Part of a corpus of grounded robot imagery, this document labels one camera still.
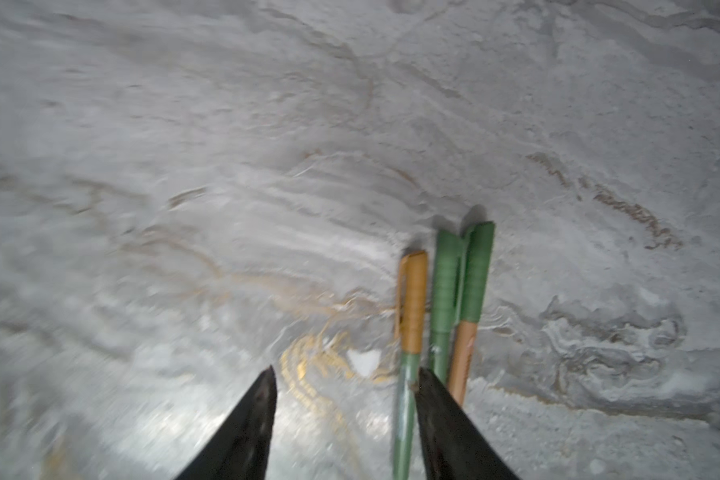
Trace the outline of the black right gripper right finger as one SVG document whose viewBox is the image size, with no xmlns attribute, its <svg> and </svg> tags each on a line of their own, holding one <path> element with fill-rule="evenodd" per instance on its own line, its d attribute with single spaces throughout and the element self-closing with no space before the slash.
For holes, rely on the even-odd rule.
<svg viewBox="0 0 720 480">
<path fill-rule="evenodd" d="M 419 369 L 414 396 L 427 479 L 518 479 L 431 370 Z"/>
</svg>

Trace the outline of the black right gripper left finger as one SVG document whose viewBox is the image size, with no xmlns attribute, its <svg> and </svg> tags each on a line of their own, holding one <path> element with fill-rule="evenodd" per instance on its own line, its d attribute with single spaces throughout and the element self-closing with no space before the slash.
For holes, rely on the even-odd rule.
<svg viewBox="0 0 720 480">
<path fill-rule="evenodd" d="M 179 479 L 263 480 L 277 408 L 274 368 L 263 370 Z"/>
</svg>

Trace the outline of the tan pen cap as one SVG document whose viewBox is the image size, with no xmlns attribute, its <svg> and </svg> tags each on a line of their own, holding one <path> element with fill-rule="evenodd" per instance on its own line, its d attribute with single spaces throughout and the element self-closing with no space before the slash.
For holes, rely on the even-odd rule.
<svg viewBox="0 0 720 480">
<path fill-rule="evenodd" d="M 428 260 L 428 253 L 421 250 L 405 255 L 399 263 L 394 336 L 407 354 L 420 354 L 422 351 Z"/>
</svg>

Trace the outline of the dark green pen cap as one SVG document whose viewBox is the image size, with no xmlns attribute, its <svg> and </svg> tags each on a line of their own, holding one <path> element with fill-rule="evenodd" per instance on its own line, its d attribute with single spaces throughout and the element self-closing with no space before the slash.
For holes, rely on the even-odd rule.
<svg viewBox="0 0 720 480">
<path fill-rule="evenodd" d="M 494 222 L 482 222 L 472 225 L 465 233 L 459 308 L 460 321 L 470 323 L 480 321 L 494 237 Z"/>
</svg>

